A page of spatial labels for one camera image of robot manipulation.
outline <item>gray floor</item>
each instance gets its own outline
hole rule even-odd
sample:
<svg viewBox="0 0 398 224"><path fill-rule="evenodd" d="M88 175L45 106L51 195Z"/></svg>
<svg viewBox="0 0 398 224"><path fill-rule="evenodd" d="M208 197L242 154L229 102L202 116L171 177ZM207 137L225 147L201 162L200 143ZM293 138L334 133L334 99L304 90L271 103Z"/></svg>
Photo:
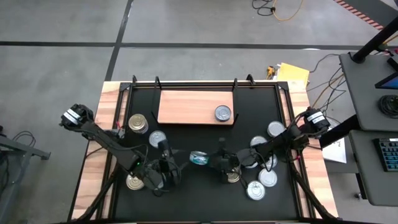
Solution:
<svg viewBox="0 0 398 224"><path fill-rule="evenodd" d="M114 42L126 0L0 0L0 41ZM124 42L362 45L377 33L332 0L306 0L293 20L260 17L243 0L135 0ZM296 4L278 2L280 16ZM313 69L335 50L121 49L112 80L231 80L265 77L268 65L285 62ZM58 126L74 103L96 110L112 48L0 47L0 124L13 136L32 131L49 161L32 160L11 223L64 221L69 213L87 141ZM324 60L311 86L327 81L338 58ZM321 88L310 91L314 102ZM321 98L318 106L326 100ZM354 114L345 93L328 115L340 121ZM330 175L340 217L393 223L398 209L356 201L351 175Z"/></svg>

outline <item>white paper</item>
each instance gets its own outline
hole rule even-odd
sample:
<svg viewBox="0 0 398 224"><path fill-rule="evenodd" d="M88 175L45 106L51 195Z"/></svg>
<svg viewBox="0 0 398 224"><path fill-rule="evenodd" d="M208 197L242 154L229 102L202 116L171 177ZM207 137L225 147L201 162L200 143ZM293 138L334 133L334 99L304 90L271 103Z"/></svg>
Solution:
<svg viewBox="0 0 398 224"><path fill-rule="evenodd" d="M347 163L344 138L335 141L328 147L324 147L322 150L322 154L324 159L335 162Z"/></svg>

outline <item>computer monitor screen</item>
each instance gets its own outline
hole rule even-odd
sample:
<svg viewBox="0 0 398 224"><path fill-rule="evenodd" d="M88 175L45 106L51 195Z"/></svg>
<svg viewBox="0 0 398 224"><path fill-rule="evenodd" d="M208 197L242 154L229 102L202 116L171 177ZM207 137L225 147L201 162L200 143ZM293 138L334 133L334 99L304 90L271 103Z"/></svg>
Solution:
<svg viewBox="0 0 398 224"><path fill-rule="evenodd" d="M398 90L398 73L394 73L375 84L376 88Z"/></svg>

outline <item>wooden board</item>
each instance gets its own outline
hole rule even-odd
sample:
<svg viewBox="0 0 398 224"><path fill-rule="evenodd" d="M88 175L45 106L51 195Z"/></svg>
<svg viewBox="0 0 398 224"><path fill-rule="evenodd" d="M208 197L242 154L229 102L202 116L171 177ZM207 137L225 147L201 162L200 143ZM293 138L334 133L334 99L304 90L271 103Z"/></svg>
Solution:
<svg viewBox="0 0 398 224"><path fill-rule="evenodd" d="M99 99L99 105L96 113L96 123L104 129L110 129L112 127L112 121L116 108L116 102L118 100L118 90L120 82L104 82L101 98ZM299 114L310 106L308 101L307 92L302 82L289 82L290 98L292 100L292 106L294 114ZM286 96L282 94L282 107L285 114L285 120L289 124L289 111L287 109ZM123 98L122 108L126 107L126 98ZM311 139L310 144L312 146L320 147L318 140ZM95 142L89 143L88 153L98 147ZM78 195L75 200L73 208L72 219L78 218L84 213L90 203L94 200L97 193L101 188L101 181L103 177L103 171L105 167L106 153L100 151L98 154L93 154L91 157L86 159L83 167L83 173L81 175L80 184L78 186ZM310 182L310 188L312 192L317 196L321 204L334 216L338 216L333 193L331 191L328 173L326 171L325 162L323 160L322 152L318 149L312 149L307 147L303 152L303 159L305 161L305 167ZM304 192L299 189L300 200L304 211L304 216L308 217L308 208ZM109 210L109 199L108 194L105 198L105 206L103 217L106 218Z"/></svg>
<svg viewBox="0 0 398 224"><path fill-rule="evenodd" d="M215 117L218 106L231 109L231 118L220 122ZM161 124L220 124L234 123L232 91L162 90L157 122Z"/></svg>

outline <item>keyboard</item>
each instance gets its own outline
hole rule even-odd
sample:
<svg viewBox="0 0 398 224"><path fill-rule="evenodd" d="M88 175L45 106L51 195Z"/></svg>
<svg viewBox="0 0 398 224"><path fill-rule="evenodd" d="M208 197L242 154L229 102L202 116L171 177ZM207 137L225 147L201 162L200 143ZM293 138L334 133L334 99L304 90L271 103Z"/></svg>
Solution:
<svg viewBox="0 0 398 224"><path fill-rule="evenodd" d="M381 164L386 172L398 172L398 138L373 139Z"/></svg>

